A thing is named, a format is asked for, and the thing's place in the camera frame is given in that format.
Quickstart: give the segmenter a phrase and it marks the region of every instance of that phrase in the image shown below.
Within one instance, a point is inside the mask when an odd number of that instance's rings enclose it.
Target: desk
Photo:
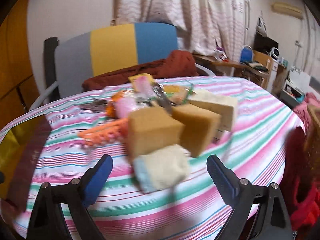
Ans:
[[[208,65],[206,65],[205,67],[210,69],[213,72],[216,70],[216,67],[223,66],[223,67],[232,67],[232,68],[237,68],[237,69],[245,69],[245,70],[248,70],[249,72],[251,72],[257,76],[260,76],[264,79],[267,79],[270,76],[268,72],[262,72],[259,70],[255,70],[246,64],[243,64],[241,62],[237,62],[234,60],[229,60],[229,62],[217,61],[215,59],[215,57],[208,57],[208,56],[202,56],[202,55],[197,55],[197,54],[193,54],[193,57],[196,62],[206,62]]]
[[[284,172],[284,142],[289,131],[302,124],[287,106],[261,87],[236,77],[186,77],[158,80],[162,84],[190,85],[238,99],[238,118],[231,133],[212,142],[198,158],[189,158],[190,175],[171,189],[143,194],[137,187],[125,146],[116,142],[91,152],[83,149],[77,133],[105,121],[103,113],[81,110],[79,105],[93,98],[110,98],[130,84],[106,87],[41,106],[8,124],[0,131],[3,139],[10,127],[45,114],[52,132],[39,157],[30,186],[27,211],[12,220],[12,226],[26,236],[31,211],[43,182],[68,183],[82,177],[103,154],[113,158],[113,170],[96,203],[88,208],[106,239],[214,239],[231,208],[221,199],[210,178],[206,160],[217,154],[239,178],[256,185],[280,183]],[[62,205],[70,233],[77,232],[66,205]],[[12,210],[4,210],[8,217]]]

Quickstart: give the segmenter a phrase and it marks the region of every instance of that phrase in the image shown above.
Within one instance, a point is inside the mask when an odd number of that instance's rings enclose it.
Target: chair armrest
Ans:
[[[197,72],[202,76],[215,76],[215,73],[213,73],[210,69],[207,69],[203,66],[200,66],[199,64],[195,63]]]
[[[32,104],[32,106],[30,107],[29,111],[34,110],[36,108],[38,108],[42,102],[47,99],[49,97],[49,95],[51,95],[51,93],[58,87],[58,83],[57,81],[52,83],[52,85],[50,87],[48,87],[44,93],[42,93],[37,99],[36,101],[34,101],[34,103]]]

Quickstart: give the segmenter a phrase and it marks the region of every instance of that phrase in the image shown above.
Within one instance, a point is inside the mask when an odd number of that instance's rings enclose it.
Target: metal screw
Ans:
[[[247,179],[240,179],[240,183],[242,185],[248,185],[249,184],[249,181]]]
[[[78,179],[78,178],[74,178],[74,179],[71,181],[71,183],[72,183],[73,185],[77,185],[77,184],[79,184],[79,182],[80,182],[80,179]]]
[[[275,182],[272,182],[272,183],[271,183],[271,187],[273,187],[274,189],[277,189],[279,186],[278,186],[278,184],[276,184]]]
[[[49,183],[48,182],[44,182],[41,184],[41,188],[46,188],[49,186]]]

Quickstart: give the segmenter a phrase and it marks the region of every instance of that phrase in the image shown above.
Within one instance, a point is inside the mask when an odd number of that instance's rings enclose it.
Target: brown blanket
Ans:
[[[103,89],[128,83],[128,77],[148,73],[153,78],[174,78],[199,76],[193,56],[188,51],[174,50],[166,59],[160,59],[129,68],[108,72],[83,82],[85,91]]]

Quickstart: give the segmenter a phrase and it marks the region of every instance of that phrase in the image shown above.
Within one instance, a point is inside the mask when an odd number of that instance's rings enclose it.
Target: air conditioner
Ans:
[[[302,10],[293,5],[283,3],[283,2],[275,2],[271,5],[272,11],[275,13],[286,14],[289,16],[296,17],[300,20],[303,19]]]

